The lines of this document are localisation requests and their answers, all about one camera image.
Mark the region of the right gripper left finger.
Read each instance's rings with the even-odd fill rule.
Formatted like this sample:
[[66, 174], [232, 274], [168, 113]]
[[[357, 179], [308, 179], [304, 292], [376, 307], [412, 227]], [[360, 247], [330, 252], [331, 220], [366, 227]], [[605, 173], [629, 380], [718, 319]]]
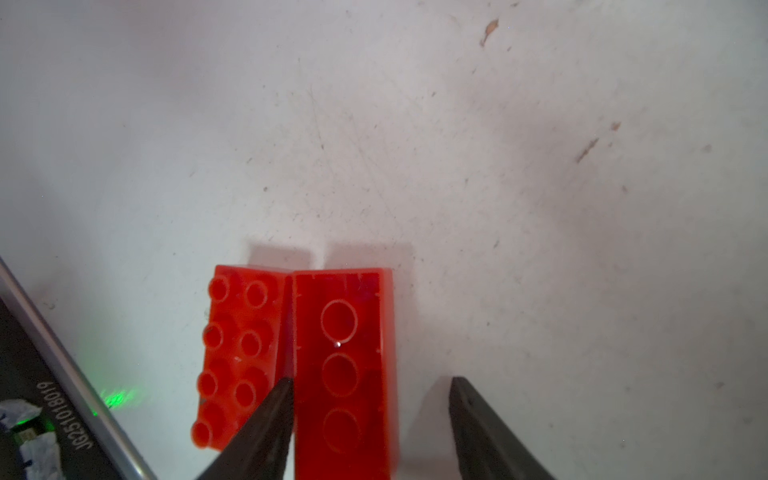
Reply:
[[294, 382], [283, 378], [200, 480], [282, 480], [294, 427]]

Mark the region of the red lego brick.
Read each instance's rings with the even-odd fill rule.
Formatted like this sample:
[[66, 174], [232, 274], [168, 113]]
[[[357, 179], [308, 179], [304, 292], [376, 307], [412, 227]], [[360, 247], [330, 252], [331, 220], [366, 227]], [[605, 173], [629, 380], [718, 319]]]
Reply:
[[391, 478], [399, 453], [391, 271], [300, 271], [293, 302], [296, 478]]
[[287, 271], [215, 267], [196, 381], [195, 446], [223, 450], [284, 375], [289, 286]]

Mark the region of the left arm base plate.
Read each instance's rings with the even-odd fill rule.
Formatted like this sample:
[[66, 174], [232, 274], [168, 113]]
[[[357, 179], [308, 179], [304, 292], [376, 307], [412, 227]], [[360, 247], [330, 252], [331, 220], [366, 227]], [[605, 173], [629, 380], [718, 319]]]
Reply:
[[6, 265], [1, 267], [1, 476], [155, 476]]

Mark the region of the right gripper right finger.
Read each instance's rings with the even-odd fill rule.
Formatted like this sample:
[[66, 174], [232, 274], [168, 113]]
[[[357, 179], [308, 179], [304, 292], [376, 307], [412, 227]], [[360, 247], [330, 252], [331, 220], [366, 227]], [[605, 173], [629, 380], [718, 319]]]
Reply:
[[462, 479], [554, 479], [465, 377], [451, 379], [449, 417]]

